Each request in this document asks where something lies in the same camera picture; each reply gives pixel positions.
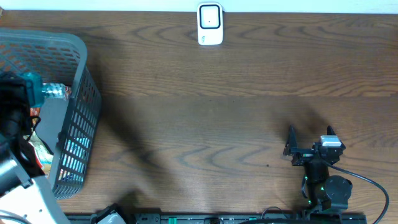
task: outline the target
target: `wooden table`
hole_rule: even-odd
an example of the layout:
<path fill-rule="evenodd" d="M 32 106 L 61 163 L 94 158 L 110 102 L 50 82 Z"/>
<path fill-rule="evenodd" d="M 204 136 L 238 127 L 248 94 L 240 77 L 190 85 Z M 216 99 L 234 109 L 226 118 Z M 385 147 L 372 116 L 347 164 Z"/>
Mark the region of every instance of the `wooden table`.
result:
<path fill-rule="evenodd" d="M 85 188 L 61 203 L 94 212 L 261 212 L 305 206 L 302 167 L 282 155 L 332 125 L 337 165 L 379 182 L 398 222 L 398 20 L 394 15 L 224 14 L 224 41 L 197 43 L 195 13 L 5 11 L 1 27 L 82 38 L 103 95 Z M 384 206 L 353 182 L 349 211 Z"/>

